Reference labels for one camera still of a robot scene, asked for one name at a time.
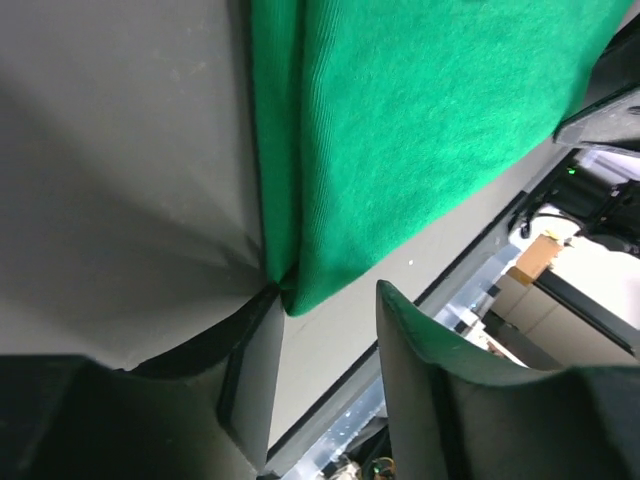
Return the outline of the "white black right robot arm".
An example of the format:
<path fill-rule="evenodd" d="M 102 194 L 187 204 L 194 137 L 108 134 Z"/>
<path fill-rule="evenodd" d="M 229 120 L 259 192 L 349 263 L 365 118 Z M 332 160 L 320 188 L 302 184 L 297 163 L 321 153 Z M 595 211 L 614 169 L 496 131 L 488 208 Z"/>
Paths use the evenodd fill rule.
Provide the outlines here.
<path fill-rule="evenodd" d="M 581 109 L 556 128 L 553 141 L 569 153 L 534 188 L 510 226 L 523 239 L 544 206 L 578 226 L 576 235 L 613 252 L 639 256 L 639 180 L 633 173 L 597 172 L 590 154 L 639 161 L 639 18 L 617 33 L 596 62 Z"/>

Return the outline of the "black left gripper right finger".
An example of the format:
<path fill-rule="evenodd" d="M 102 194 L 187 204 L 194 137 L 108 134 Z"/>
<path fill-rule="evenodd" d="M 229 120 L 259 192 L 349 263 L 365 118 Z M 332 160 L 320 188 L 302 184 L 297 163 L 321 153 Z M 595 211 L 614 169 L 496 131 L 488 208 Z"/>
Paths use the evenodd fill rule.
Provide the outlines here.
<path fill-rule="evenodd" d="M 376 324 L 400 479 L 635 479 L 639 370 L 526 368 L 377 285 Z"/>

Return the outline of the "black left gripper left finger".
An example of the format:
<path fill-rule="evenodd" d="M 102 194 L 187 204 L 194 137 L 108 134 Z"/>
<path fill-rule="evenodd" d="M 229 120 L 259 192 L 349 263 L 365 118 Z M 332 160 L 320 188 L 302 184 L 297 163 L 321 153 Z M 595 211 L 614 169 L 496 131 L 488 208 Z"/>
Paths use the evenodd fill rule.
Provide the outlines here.
<path fill-rule="evenodd" d="M 1 359 L 5 479 L 255 479 L 284 330 L 277 286 L 130 370 L 78 355 Z"/>

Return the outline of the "green t shirt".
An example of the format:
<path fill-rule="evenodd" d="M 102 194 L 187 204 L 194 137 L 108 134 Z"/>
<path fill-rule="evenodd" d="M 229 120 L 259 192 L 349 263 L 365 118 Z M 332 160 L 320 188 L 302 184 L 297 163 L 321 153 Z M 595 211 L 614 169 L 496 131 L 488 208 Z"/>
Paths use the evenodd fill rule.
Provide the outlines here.
<path fill-rule="evenodd" d="M 627 1 L 255 1 L 265 261 L 308 313 L 547 139 Z"/>

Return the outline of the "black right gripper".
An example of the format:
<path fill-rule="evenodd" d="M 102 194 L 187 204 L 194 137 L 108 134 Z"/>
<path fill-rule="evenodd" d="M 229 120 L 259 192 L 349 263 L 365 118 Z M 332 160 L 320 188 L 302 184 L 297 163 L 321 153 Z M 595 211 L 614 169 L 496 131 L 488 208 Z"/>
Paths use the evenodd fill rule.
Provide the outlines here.
<path fill-rule="evenodd" d="M 555 143 L 639 154 L 638 19 L 632 19 L 612 38 L 596 62 L 582 107 L 585 109 L 558 126 L 553 134 Z"/>

